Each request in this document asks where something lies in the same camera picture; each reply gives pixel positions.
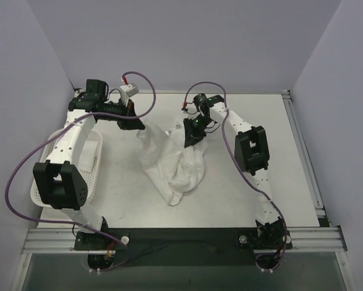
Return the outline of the white towel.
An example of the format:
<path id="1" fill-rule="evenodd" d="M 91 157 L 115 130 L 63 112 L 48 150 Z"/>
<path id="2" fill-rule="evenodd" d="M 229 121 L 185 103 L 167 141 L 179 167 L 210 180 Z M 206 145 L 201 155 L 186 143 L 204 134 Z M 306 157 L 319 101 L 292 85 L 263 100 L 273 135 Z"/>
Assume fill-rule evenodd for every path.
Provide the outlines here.
<path id="1" fill-rule="evenodd" d="M 176 206 L 186 192 L 194 190 L 205 174 L 204 139 L 184 147 L 185 126 L 179 119 L 173 127 L 163 130 L 145 119 L 145 129 L 137 132 L 142 143 L 138 155 L 141 167 L 168 206 Z"/>
<path id="2" fill-rule="evenodd" d="M 80 159 L 78 162 L 79 170 L 85 172 L 91 172 L 93 167 L 93 162 L 97 153 L 99 143 L 96 141 L 86 141 L 82 149 Z"/>

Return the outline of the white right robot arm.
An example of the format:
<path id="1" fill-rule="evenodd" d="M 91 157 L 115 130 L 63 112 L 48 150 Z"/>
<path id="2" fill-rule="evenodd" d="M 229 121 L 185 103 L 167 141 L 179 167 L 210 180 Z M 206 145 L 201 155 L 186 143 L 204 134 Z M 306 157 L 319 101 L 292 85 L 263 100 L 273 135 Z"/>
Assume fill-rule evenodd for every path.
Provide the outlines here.
<path id="1" fill-rule="evenodd" d="M 266 249 L 274 244 L 286 243 L 286 224 L 273 201 L 268 178 L 270 152 L 265 129 L 244 121 L 226 106 L 220 95 L 207 97 L 201 93 L 193 98 L 191 104 L 196 107 L 197 115 L 183 120 L 184 147 L 198 144 L 207 136 L 206 129 L 211 124 L 220 124 L 226 149 L 254 192 L 257 243 Z"/>

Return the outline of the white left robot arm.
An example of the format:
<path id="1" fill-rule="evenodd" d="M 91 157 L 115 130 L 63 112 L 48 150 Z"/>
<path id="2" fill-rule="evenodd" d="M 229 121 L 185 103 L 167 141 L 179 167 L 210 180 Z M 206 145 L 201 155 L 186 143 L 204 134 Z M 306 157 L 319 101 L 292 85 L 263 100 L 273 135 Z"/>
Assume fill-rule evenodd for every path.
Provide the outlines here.
<path id="1" fill-rule="evenodd" d="M 110 235 L 106 219 L 97 214 L 87 200 L 89 187 L 78 170 L 85 142 L 97 121 L 115 121 L 122 130 L 143 130 L 131 97 L 138 87 L 125 82 L 119 89 L 118 102 L 108 100 L 108 85 L 89 79 L 86 89 L 69 102 L 65 133 L 57 138 L 54 148 L 44 162 L 33 167 L 33 176 L 41 201 L 64 212 L 89 233 L 88 242 L 97 250 L 106 248 Z"/>

